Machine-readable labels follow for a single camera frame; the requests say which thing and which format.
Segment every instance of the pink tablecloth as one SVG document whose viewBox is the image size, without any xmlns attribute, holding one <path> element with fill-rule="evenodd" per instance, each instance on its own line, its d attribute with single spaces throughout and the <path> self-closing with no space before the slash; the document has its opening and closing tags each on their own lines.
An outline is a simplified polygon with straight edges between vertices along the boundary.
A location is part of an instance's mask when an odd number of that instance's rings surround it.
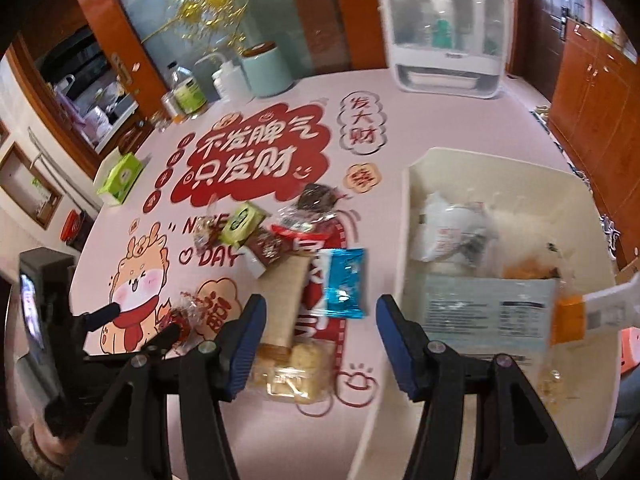
<svg viewBox="0 0 640 480">
<path fill-rule="evenodd" d="M 141 330 L 92 334 L 87 351 L 139 347 L 155 333 L 166 302 L 182 290 L 224 300 L 205 336 L 239 315 L 255 287 L 242 256 L 222 247 L 200 257 L 192 248 L 194 218 L 213 193 L 221 198 L 216 214 L 224 221 L 236 202 L 252 200 L 275 213 L 307 182 L 338 187 L 337 228 L 327 243 L 366 248 L 364 308 L 371 312 L 380 294 L 394 290 L 398 248 L 405 243 L 399 235 L 402 171 L 433 146 L 567 170 L 544 130 L 511 96 L 402 93 L 386 70 L 308 78 L 241 110 L 217 103 L 196 120 L 154 132 L 138 152 L 146 168 L 126 202 L 98 216 L 71 288 L 76 314 L 114 300 L 135 308 L 134 317 L 141 313 Z M 309 306 L 319 298 L 315 274 L 305 293 Z M 370 406 L 381 393 L 386 359 L 374 317 L 316 319 L 303 306 L 296 329 L 336 342 L 335 395 L 298 408 L 245 391 L 224 405 L 242 480 L 346 478 L 367 416 L 374 414 Z M 174 474 L 185 478 L 177 399 L 170 400 L 169 420 Z"/>
</svg>

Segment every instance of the door handle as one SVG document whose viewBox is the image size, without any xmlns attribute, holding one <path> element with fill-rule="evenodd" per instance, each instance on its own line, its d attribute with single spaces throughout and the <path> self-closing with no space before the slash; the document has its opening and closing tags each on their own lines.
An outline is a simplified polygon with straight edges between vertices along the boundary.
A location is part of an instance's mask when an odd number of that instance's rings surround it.
<svg viewBox="0 0 640 480">
<path fill-rule="evenodd" d="M 120 55 L 117 52 L 111 54 L 111 62 L 113 63 L 116 72 L 120 74 L 121 78 L 124 79 L 124 84 L 130 86 L 133 84 L 133 78 L 129 73 L 129 69 L 127 65 L 125 65 L 124 61 L 120 58 Z"/>
</svg>

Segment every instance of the gold decoration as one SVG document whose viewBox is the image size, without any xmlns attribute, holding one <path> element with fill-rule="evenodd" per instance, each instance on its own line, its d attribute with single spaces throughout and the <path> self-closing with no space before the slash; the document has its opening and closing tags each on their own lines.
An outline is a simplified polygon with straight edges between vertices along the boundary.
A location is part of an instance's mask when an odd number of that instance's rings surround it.
<svg viewBox="0 0 640 480">
<path fill-rule="evenodd" d="M 214 33 L 226 32 L 226 43 L 242 50 L 244 34 L 239 30 L 248 0 L 174 0 L 169 8 L 173 13 L 162 27 L 147 36 L 142 43 L 169 28 L 185 40 L 209 40 Z"/>
</svg>

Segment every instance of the screw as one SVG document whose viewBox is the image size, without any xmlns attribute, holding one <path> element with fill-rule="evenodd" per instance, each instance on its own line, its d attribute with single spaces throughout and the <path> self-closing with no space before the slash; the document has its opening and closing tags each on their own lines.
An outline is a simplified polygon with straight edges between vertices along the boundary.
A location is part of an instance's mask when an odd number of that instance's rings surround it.
<svg viewBox="0 0 640 480">
<path fill-rule="evenodd" d="M 498 363 L 498 366 L 502 368 L 509 368 L 513 364 L 513 359 L 511 359 L 507 354 L 500 354 L 495 358 L 495 362 Z"/>
<path fill-rule="evenodd" d="M 216 349 L 216 344 L 213 341 L 203 341 L 198 345 L 198 352 L 201 354 L 210 354 Z"/>
<path fill-rule="evenodd" d="M 447 345 L 442 341 L 429 341 L 427 349 L 434 354 L 442 354 L 447 349 Z"/>
<path fill-rule="evenodd" d="M 146 355 L 144 354 L 134 355 L 131 358 L 131 365 L 134 368 L 142 368 L 144 365 L 146 365 Z"/>
</svg>

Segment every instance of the red scarf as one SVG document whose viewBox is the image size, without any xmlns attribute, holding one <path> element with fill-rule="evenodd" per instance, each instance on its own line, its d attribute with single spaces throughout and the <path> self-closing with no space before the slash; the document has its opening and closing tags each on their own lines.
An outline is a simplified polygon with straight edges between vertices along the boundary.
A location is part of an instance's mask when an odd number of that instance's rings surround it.
<svg viewBox="0 0 640 480">
<path fill-rule="evenodd" d="M 115 326 L 124 329 L 124 349 L 127 352 L 133 352 L 142 340 L 143 333 L 140 324 L 156 309 L 159 301 L 160 297 L 154 296 L 133 310 L 121 312 L 120 315 L 113 320 Z"/>
</svg>

